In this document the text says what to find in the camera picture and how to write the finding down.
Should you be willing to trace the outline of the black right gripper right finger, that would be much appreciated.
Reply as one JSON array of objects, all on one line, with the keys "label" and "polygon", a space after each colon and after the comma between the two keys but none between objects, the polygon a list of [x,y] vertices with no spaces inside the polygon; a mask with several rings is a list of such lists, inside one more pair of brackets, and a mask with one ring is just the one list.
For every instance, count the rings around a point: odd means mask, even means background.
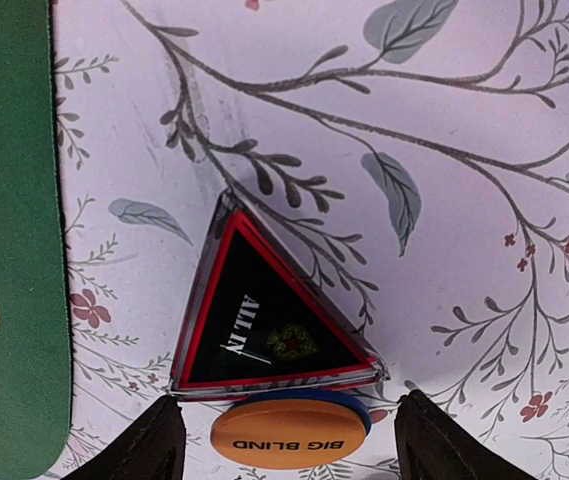
[{"label": "black right gripper right finger", "polygon": [[533,480],[478,442],[419,390],[400,398],[394,425],[402,479]]}]

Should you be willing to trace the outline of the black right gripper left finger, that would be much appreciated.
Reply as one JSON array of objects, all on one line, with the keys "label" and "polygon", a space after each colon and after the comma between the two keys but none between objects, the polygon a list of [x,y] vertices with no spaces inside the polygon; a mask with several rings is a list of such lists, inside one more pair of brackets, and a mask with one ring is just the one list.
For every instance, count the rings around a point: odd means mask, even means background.
[{"label": "black right gripper left finger", "polygon": [[186,428],[177,400],[158,398],[92,460],[68,480],[181,480]]}]

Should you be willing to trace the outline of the blue small blind button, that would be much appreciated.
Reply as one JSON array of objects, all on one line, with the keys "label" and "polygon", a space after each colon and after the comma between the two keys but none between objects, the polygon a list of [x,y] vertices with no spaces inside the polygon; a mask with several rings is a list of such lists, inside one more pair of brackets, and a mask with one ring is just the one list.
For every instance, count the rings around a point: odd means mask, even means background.
[{"label": "blue small blind button", "polygon": [[363,422],[366,434],[369,434],[372,427],[371,415],[367,406],[362,401],[347,393],[323,389],[296,389],[263,392],[235,402],[228,411],[240,406],[272,400],[314,400],[340,405],[352,410],[359,416],[360,420]]}]

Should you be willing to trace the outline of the orange big blind button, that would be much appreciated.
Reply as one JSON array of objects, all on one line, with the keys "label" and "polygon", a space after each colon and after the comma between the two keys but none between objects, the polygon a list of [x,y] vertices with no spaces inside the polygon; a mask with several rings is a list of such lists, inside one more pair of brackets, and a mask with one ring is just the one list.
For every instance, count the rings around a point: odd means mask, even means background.
[{"label": "orange big blind button", "polygon": [[297,470],[341,460],[368,434],[352,410],[323,401],[272,400],[227,411],[212,425],[217,453],[246,466]]}]

